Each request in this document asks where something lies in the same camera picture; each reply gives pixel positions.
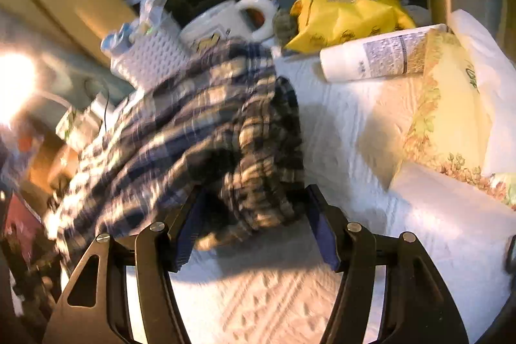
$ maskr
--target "bright light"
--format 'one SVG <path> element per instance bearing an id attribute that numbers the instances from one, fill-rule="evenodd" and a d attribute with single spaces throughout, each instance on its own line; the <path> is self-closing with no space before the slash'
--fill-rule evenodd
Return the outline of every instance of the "bright light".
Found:
<path id="1" fill-rule="evenodd" d="M 0 56 L 0 123 L 9 124 L 34 91 L 32 60 L 22 54 Z"/>

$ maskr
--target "yellow package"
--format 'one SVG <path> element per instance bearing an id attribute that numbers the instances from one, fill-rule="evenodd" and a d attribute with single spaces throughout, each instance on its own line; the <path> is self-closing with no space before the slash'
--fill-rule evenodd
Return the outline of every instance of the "yellow package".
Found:
<path id="1" fill-rule="evenodd" d="M 301 53 L 356 38 L 415 28 L 398 0 L 297 0 L 299 34 L 285 46 Z"/>

